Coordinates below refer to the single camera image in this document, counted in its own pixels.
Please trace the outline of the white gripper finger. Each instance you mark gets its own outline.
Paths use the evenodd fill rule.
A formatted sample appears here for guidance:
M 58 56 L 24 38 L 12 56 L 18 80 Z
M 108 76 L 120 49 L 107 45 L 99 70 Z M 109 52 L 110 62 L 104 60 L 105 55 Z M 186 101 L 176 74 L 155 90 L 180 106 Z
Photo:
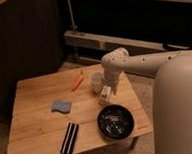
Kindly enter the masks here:
M 117 85 L 113 85 L 113 86 L 111 87 L 111 89 L 112 89 L 113 94 L 116 95 L 116 94 L 117 94 L 117 91 L 118 91 Z
M 105 87 L 107 87 L 107 85 L 106 85 L 105 81 L 102 81 L 102 89 Z

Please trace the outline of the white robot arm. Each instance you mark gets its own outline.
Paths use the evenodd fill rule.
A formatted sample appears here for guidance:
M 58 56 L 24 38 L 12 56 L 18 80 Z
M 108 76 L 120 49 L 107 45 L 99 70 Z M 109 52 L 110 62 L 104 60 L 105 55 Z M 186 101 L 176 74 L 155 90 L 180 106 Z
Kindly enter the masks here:
M 131 56 L 120 47 L 101 64 L 111 89 L 122 71 L 153 77 L 155 154 L 192 154 L 192 50 Z

